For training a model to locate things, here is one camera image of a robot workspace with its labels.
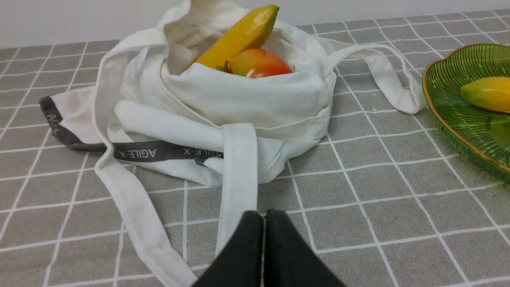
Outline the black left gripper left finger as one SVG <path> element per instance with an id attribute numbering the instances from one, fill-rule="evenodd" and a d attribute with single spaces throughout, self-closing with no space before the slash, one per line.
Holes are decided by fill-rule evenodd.
<path id="1" fill-rule="evenodd" d="M 263 218 L 245 211 L 224 249 L 194 287 L 259 287 L 262 270 Z"/>

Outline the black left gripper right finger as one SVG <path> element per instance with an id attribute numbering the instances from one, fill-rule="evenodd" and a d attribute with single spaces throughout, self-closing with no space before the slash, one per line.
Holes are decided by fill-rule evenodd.
<path id="1" fill-rule="evenodd" d="M 266 214 L 266 287 L 344 287 L 301 237 L 286 212 Z"/>

